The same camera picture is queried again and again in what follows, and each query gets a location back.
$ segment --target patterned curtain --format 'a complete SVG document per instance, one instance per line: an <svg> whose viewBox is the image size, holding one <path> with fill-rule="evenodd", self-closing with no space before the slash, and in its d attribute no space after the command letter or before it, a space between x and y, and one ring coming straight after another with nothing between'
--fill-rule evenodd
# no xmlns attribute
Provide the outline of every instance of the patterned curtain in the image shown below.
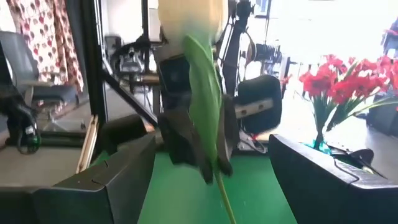
<svg viewBox="0 0 398 224"><path fill-rule="evenodd" d="M40 80L83 89L65 0L7 0L21 25L21 34L38 61Z"/></svg>

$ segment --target metal frame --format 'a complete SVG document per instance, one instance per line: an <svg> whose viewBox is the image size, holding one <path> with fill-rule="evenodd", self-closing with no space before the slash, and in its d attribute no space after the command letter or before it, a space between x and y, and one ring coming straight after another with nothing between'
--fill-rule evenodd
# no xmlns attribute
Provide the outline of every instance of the metal frame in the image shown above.
<svg viewBox="0 0 398 224"><path fill-rule="evenodd" d="M156 116L141 105L132 94L123 89L109 73L103 70L100 1L81 1L81 4L87 88L90 97L91 114L98 119L96 129L101 129L102 125L108 121L105 83L124 99L132 107L132 110L135 110L137 114L141 115L148 123L156 128ZM147 0L142 0L142 28L144 31L143 36L147 40L149 40L148 13L148 2ZM145 71L149 71L149 49L144 52L144 68ZM90 154L93 155L91 160L95 159L100 153L101 152L97 150L90 152Z"/></svg>
<svg viewBox="0 0 398 224"><path fill-rule="evenodd" d="M255 18L265 18L266 22L266 36L264 38L264 43L267 40L268 26L269 26L269 14L271 11L271 2L272 0L268 0L267 2L267 14L266 15L258 15ZM232 16L234 24L231 28L231 34L228 38L228 46L226 49L226 55L223 58L225 62L223 64L222 72L225 79L226 92L229 95L234 96L236 90L236 79L238 77L238 68L237 65L239 62L239 51L240 51L240 38L241 34L245 32L246 26L248 25L249 18L247 17L238 17Z"/></svg>

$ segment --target green surface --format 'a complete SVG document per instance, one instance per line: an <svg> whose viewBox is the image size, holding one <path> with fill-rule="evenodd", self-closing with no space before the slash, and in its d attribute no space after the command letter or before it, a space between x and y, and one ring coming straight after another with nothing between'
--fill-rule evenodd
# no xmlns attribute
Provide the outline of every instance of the green surface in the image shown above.
<svg viewBox="0 0 398 224"><path fill-rule="evenodd" d="M268 157L232 158L234 174L225 187L240 223L297 223ZM139 224L228 224L216 186L207 186L195 169L173 166L158 154Z"/></svg>

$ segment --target floor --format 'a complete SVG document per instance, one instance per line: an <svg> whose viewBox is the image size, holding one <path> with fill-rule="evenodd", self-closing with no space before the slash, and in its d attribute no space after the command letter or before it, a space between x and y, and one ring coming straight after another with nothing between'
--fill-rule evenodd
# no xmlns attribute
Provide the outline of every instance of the floor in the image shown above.
<svg viewBox="0 0 398 224"><path fill-rule="evenodd" d="M279 127L261 136L267 139L270 133L278 133L298 141L306 141L314 137L311 132L313 118L310 105L303 103L299 97L291 95L284 99L282 122ZM107 91L108 115L116 119L135 113L134 110L113 90ZM143 95L137 99L144 102ZM80 106L61 120L72 124L71 121L90 121L90 104ZM72 127L74 131L82 131L79 123ZM7 133L0 135L5 139ZM389 179L398 182L398 139L385 136L366 127L365 121L351 118L335 128L326 136L329 141L338 139L348 148L368 147L375 153L373 166ZM0 151L0 185L53 185L74 174L80 156L77 149L42 148L34 155L20 155L16 149L7 147Z"/></svg>

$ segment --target red flower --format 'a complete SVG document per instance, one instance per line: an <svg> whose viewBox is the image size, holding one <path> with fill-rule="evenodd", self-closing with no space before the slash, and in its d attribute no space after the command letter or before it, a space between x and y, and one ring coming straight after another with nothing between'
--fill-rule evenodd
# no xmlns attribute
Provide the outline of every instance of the red flower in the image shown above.
<svg viewBox="0 0 398 224"><path fill-rule="evenodd" d="M389 58L387 55L380 57L377 60L377 65L379 67L390 67L391 66L391 58Z"/></svg>
<svg viewBox="0 0 398 224"><path fill-rule="evenodd" d="M370 79L370 86L371 89L375 90L376 88L380 88L379 91L386 91L388 89L388 78L387 77L380 77L379 75L371 75Z"/></svg>
<svg viewBox="0 0 398 224"><path fill-rule="evenodd" d="M370 62L368 59L362 60L361 63L358 64L357 68L360 71L367 71L367 70L376 70L377 69L377 63Z"/></svg>
<svg viewBox="0 0 398 224"><path fill-rule="evenodd" d="M313 75L311 74L310 71L307 71L306 73L304 73L303 75L301 75L301 76L298 78L298 80L299 80L300 82L303 83L303 82L307 79L307 77L309 77L309 76L313 76Z"/></svg>
<svg viewBox="0 0 398 224"><path fill-rule="evenodd" d="M355 84L349 80L341 81L332 86L328 95L335 103L343 104L353 96Z"/></svg>
<svg viewBox="0 0 398 224"><path fill-rule="evenodd" d="M326 55L326 60L327 60L327 65L332 65L335 68L337 68L340 72L346 73L347 72L347 67L344 65L344 62L337 58L336 55L330 54Z"/></svg>
<svg viewBox="0 0 398 224"><path fill-rule="evenodd" d="M359 75L359 73L361 72L361 69L359 67L359 65L357 65L353 71L351 72L351 77L357 77Z"/></svg>
<svg viewBox="0 0 398 224"><path fill-rule="evenodd" d="M337 72L330 70L329 65L326 63L319 67L317 76L328 77L334 83L337 78Z"/></svg>
<svg viewBox="0 0 398 224"><path fill-rule="evenodd" d="M350 57L350 58L348 59L348 63L349 63L349 65L352 65L352 64L354 64L355 60L356 60L356 58L354 58L354 57Z"/></svg>
<svg viewBox="0 0 398 224"><path fill-rule="evenodd" d="M281 85L287 85L287 84L289 83L290 78L292 78L292 76L293 76L293 75L291 74L291 75L289 75L288 77L282 79L282 80L280 81L280 84L281 84Z"/></svg>
<svg viewBox="0 0 398 224"><path fill-rule="evenodd" d="M307 91L310 96L320 95L323 91L327 91L331 87L330 79L321 75L308 76L303 84L303 90Z"/></svg>
<svg viewBox="0 0 398 224"><path fill-rule="evenodd" d="M394 61L388 74L389 74L388 77L390 78L390 83L391 83L392 87L394 89L398 90L398 60Z"/></svg>
<svg viewBox="0 0 398 224"><path fill-rule="evenodd" d="M376 82L372 81L369 77L353 77L350 80L355 85L356 97L368 97L377 87L375 85Z"/></svg>

